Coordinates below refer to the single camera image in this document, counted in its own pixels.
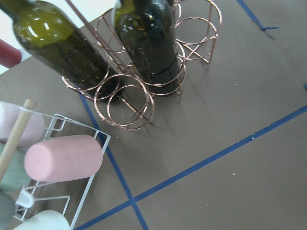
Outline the dark wine bottle right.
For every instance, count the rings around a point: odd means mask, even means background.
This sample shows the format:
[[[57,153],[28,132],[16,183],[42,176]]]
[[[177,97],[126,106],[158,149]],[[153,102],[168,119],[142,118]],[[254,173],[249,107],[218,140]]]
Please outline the dark wine bottle right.
[[[166,0],[118,0],[113,25],[138,76],[156,95],[170,96],[179,87],[179,62]]]

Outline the dark wine bottle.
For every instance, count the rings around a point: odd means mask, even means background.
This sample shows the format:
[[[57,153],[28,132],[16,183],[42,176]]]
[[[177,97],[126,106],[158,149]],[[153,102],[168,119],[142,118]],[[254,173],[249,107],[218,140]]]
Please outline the dark wine bottle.
[[[138,76],[156,95],[170,96],[179,87],[179,62],[166,0],[118,0],[113,25]]]
[[[116,72],[59,7],[42,0],[2,0],[17,41],[86,95],[108,98],[120,85]]]

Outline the white cup rack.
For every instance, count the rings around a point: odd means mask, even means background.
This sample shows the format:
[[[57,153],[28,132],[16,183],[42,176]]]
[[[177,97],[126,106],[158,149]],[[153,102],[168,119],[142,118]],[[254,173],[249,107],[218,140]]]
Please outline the white cup rack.
[[[25,155],[25,171],[35,181],[32,186],[24,186],[16,201],[19,211],[17,218],[21,223],[18,230],[72,230],[87,198],[95,174],[102,165],[104,153],[111,136],[97,128],[85,125],[60,114],[46,115],[50,123],[42,141],[29,148]],[[69,195],[37,197],[38,188],[62,182],[87,180],[81,191],[77,208],[68,221],[65,214],[70,202]],[[65,199],[62,211],[43,210],[26,218],[28,210],[37,201]]]

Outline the pink cup upper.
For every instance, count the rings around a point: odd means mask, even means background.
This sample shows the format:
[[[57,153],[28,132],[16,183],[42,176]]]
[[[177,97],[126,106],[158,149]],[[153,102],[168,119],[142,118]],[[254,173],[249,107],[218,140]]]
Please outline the pink cup upper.
[[[94,175],[102,160],[102,147],[94,137],[72,135],[32,145],[25,154],[24,168],[33,180],[65,182]]]

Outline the pale pink cup left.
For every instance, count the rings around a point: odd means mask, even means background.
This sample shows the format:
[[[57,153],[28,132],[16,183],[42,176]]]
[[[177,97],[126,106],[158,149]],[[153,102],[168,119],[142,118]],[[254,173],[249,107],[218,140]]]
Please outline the pale pink cup left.
[[[1,142],[6,142],[9,138],[20,112],[21,109],[18,105],[3,101],[0,102]],[[44,128],[45,121],[43,116],[40,114],[32,113],[17,147],[25,150],[33,144],[37,143],[44,133]]]

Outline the dark wine bottle left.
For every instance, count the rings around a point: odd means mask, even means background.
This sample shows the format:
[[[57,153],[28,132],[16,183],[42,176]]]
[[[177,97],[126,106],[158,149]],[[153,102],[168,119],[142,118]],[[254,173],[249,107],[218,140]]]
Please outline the dark wine bottle left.
[[[116,72],[59,7],[42,0],[2,0],[17,41],[86,95],[108,98],[120,85]]]

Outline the white cup right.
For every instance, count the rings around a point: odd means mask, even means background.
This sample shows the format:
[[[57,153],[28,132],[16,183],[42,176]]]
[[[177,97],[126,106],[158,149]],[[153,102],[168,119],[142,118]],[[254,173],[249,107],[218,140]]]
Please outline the white cup right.
[[[69,230],[67,219],[54,210],[44,210],[32,216],[14,230]]]

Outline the green cup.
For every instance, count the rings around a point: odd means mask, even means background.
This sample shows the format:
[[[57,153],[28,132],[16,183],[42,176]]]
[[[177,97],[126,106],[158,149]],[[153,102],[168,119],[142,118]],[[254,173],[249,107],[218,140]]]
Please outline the green cup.
[[[5,192],[14,191],[28,185],[30,178],[24,169],[25,151],[16,149],[15,154],[0,183],[0,189]]]

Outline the pale blue cup bottom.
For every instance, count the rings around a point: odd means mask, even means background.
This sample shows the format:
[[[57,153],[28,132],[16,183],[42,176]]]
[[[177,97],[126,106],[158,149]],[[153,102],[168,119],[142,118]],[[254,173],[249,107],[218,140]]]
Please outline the pale blue cup bottom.
[[[11,196],[0,192],[0,229],[4,230],[15,214],[15,201]]]

